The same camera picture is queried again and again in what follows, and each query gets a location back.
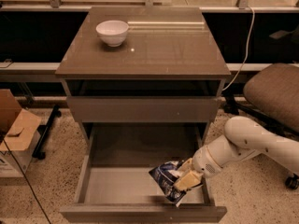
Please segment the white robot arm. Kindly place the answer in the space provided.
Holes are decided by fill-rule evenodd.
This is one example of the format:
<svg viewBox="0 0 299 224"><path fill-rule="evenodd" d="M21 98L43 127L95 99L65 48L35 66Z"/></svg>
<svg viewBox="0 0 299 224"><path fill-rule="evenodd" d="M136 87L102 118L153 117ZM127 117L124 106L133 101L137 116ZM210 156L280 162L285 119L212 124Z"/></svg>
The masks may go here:
<svg viewBox="0 0 299 224"><path fill-rule="evenodd" d="M298 188L299 144L297 141L267 131L252 119L236 116L228 119L224 133L213 142L200 147L179 168L180 177L174 187L187 191L236 161L245 161L263 153L293 173L286 186Z"/></svg>

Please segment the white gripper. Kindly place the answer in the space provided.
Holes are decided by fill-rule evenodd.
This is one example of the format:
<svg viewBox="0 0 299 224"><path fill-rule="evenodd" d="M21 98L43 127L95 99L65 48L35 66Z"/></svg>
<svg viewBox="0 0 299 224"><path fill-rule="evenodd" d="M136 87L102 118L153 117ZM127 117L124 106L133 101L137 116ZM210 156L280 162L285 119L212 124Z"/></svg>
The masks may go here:
<svg viewBox="0 0 299 224"><path fill-rule="evenodd" d="M191 189L201 183L202 176L210 178L233 161L245 158L246 150L231 143L224 135L201 146L192 158L183 162L173 175L177 178L174 187L180 191Z"/></svg>

